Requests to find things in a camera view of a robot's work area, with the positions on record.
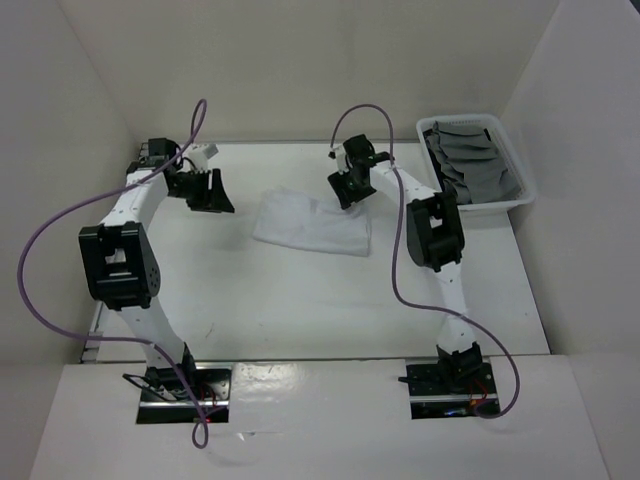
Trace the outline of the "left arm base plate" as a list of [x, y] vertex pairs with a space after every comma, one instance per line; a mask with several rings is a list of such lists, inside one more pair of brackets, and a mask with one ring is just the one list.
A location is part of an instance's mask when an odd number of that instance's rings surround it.
[[[182, 384], [172, 377], [166, 387], [160, 377], [147, 369], [143, 375], [124, 374], [140, 391], [136, 423], [139, 425], [192, 424], [199, 414]], [[232, 366], [197, 363], [192, 391], [204, 410], [208, 423], [227, 423], [232, 386]]]

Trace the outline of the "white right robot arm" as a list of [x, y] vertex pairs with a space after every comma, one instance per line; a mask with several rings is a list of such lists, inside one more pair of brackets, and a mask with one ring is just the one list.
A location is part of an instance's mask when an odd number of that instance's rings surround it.
[[464, 232], [456, 200], [418, 181], [397, 166], [387, 152], [377, 152], [363, 134], [333, 146], [329, 157], [337, 171], [328, 177], [340, 206], [347, 209], [380, 192], [402, 212], [400, 238], [413, 263], [430, 270], [444, 305], [436, 339], [437, 373], [430, 380], [450, 393], [468, 386], [482, 366], [482, 354], [471, 325], [461, 282]]

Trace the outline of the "white skirt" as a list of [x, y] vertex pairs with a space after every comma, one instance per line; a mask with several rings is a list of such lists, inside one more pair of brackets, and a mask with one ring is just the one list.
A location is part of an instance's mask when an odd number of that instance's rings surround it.
[[343, 210], [336, 200], [277, 188], [263, 194], [252, 237], [295, 250], [367, 257], [371, 222], [363, 206]]

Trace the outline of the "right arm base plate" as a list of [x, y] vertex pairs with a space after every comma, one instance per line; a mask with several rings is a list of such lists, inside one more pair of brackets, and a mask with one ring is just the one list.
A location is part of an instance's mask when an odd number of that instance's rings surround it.
[[413, 420], [475, 417], [500, 412], [500, 402], [493, 370], [484, 362], [477, 373], [455, 385], [445, 382], [436, 363], [409, 363], [406, 373], [398, 378], [409, 395]]

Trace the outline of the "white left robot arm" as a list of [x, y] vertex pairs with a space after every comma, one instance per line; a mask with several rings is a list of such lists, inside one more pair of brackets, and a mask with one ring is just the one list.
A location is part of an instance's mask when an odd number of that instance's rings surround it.
[[209, 166], [217, 152], [214, 143], [181, 148], [167, 138], [148, 140], [127, 168], [125, 192], [99, 224], [79, 233], [91, 296], [142, 341], [150, 385], [180, 400], [196, 393], [199, 375], [158, 299], [161, 272], [147, 230], [168, 197], [184, 200], [196, 212], [234, 212], [220, 170]]

